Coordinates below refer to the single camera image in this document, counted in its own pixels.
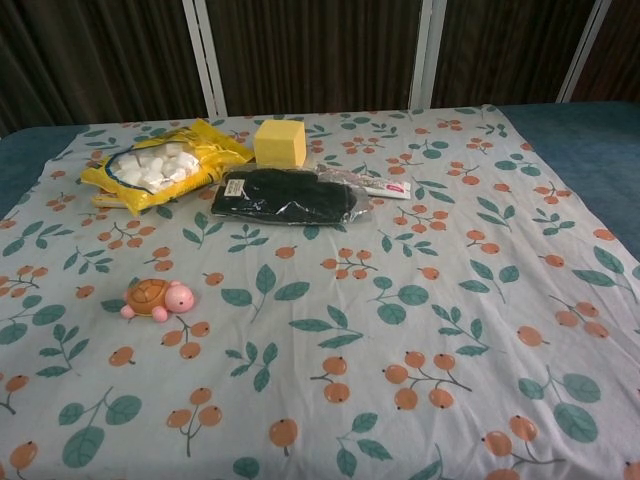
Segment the white tube package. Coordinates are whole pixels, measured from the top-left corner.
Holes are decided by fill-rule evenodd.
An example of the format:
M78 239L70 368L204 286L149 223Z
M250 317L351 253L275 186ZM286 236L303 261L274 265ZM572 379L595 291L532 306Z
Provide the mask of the white tube package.
M329 168L325 165L315 167L315 173L322 181L341 183L363 189L371 197L410 200L411 184L397 182L383 177L353 173L346 170Z

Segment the white partition frame post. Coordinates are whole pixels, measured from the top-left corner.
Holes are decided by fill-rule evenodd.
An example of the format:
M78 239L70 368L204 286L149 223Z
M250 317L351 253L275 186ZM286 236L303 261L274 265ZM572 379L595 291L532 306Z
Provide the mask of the white partition frame post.
M181 0L207 115L227 117L228 109L207 0Z
M429 109L433 100L447 0L421 0L409 94L410 109Z
M612 1L613 0L594 0L567 73L556 97L556 103L568 103L571 101Z

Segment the black gloves in clear pack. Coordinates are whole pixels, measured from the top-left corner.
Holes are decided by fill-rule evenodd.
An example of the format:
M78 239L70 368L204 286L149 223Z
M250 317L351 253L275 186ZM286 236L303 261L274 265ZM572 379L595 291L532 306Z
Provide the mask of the black gloves in clear pack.
M309 170L232 170L218 184L211 213L260 223L334 226L369 212L366 191Z

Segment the floral leaf-and-berry tablecloth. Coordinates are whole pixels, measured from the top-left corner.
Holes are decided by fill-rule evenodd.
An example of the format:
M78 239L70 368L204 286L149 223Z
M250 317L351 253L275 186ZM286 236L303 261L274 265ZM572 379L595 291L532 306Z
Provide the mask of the floral leaf-and-berry tablecloth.
M307 115L361 222L96 208L88 125L0 219L0 480L640 480L640 260L499 108ZM194 307L120 315L144 279Z

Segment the yellow marshmallow bag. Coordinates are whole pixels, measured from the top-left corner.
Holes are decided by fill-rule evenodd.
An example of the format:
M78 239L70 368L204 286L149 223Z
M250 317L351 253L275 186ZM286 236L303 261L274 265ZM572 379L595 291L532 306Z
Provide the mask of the yellow marshmallow bag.
M80 180L115 196L132 214L219 181L254 153L203 119L145 139L85 169Z

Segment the small orange toy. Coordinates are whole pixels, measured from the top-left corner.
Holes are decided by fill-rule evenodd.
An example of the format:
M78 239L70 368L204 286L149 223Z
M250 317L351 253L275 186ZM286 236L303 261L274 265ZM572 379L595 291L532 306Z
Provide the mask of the small orange toy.
M175 280L144 279L127 289L120 315L127 320L144 316L164 323L171 313L188 312L194 305L195 295L185 284Z

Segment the yellow sponge cube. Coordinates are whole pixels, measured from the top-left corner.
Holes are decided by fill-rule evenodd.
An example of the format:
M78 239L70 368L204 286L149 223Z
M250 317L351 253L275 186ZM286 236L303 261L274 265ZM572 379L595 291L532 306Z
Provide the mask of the yellow sponge cube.
M306 160L305 135L302 121L265 120L253 140L256 163L276 168L301 167Z

